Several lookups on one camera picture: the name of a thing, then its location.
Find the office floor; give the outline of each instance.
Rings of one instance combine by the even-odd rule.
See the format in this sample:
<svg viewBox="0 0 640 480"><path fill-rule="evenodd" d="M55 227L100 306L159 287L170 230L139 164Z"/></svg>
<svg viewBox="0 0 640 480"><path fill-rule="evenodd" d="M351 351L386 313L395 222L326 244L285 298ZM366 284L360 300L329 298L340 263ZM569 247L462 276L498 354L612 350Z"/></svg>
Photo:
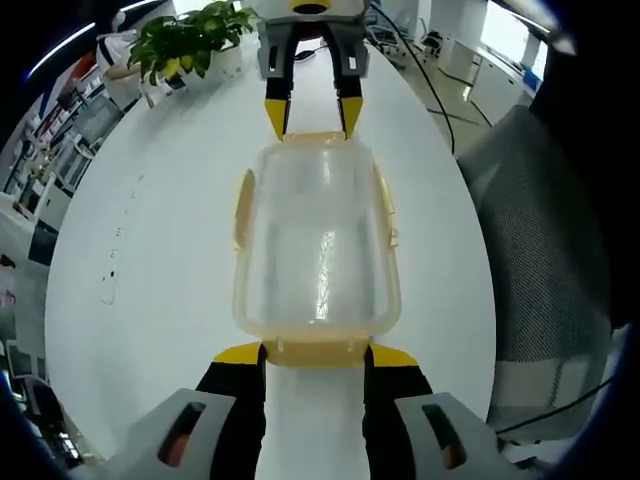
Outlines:
<svg viewBox="0 0 640 480"><path fill-rule="evenodd" d="M422 103L433 115L436 124L448 145L451 145L451 135L438 102L425 81L422 73L413 62L404 62L405 68L398 68L400 74L416 92ZM431 79L440 100L449 114L451 126L456 140L455 155L462 154L491 128L478 109L467 100L469 87L457 80L445 76L434 61L425 65L425 70Z"/></svg>

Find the office chair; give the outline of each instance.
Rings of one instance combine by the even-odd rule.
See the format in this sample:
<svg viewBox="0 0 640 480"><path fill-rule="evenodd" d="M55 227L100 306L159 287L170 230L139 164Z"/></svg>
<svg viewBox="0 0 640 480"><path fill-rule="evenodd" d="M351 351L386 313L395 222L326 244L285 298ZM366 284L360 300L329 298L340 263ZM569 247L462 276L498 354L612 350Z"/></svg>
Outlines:
<svg viewBox="0 0 640 480"><path fill-rule="evenodd" d="M545 126L514 107L458 160L493 278L496 430L598 386L611 341L608 259L587 191ZM507 440L575 435L593 398Z"/></svg>

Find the white wall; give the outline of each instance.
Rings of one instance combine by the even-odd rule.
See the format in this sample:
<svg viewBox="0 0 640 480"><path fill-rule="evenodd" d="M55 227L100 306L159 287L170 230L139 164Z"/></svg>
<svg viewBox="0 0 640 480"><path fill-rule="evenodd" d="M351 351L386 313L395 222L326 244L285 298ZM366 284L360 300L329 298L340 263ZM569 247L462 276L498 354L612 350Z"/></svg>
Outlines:
<svg viewBox="0 0 640 480"><path fill-rule="evenodd" d="M382 0L382 9L411 37L422 35L422 26L418 22L420 0Z"/></svg>
<svg viewBox="0 0 640 480"><path fill-rule="evenodd" d="M156 18L156 17L160 17L162 15L167 15L167 16L175 16L176 15L176 9L173 6L173 2L165 2L165 3L163 3L162 5L160 5L155 10L152 10L151 12L147 13L144 17L142 17L140 20L138 20L136 23L134 23L129 28L135 29L138 32L140 32L142 27L144 27L144 25L149 20L151 20L153 18Z"/></svg>
<svg viewBox="0 0 640 480"><path fill-rule="evenodd" d="M213 0L172 0L175 12L180 15L191 10L202 10Z"/></svg>
<svg viewBox="0 0 640 480"><path fill-rule="evenodd" d="M418 4L418 18L424 20L424 24L429 28L429 24L431 23L431 0L420 0ZM424 36L422 29L422 22L418 22L418 27L416 29L416 36L421 38Z"/></svg>
<svg viewBox="0 0 640 480"><path fill-rule="evenodd" d="M529 30L508 10L491 2L487 8L487 18L480 40L500 55L513 62L522 60L527 46Z"/></svg>
<svg viewBox="0 0 640 480"><path fill-rule="evenodd" d="M469 48L480 43L487 14L487 0L432 0L429 27L453 36Z"/></svg>
<svg viewBox="0 0 640 480"><path fill-rule="evenodd" d="M529 33L529 36L527 37L527 44L525 45L524 53L522 54L522 65L524 67L533 67L538 56L538 50L540 50L540 40Z"/></svg>

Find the plastic food container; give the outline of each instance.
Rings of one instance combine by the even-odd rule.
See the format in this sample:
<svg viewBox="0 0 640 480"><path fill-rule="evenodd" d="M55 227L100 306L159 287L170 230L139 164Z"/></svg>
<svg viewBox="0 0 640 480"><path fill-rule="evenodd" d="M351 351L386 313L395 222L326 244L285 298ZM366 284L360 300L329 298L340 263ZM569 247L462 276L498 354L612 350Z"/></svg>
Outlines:
<svg viewBox="0 0 640 480"><path fill-rule="evenodd" d="M245 176L233 311L283 343L354 342L400 314L393 205L371 151L342 134L289 136Z"/></svg>

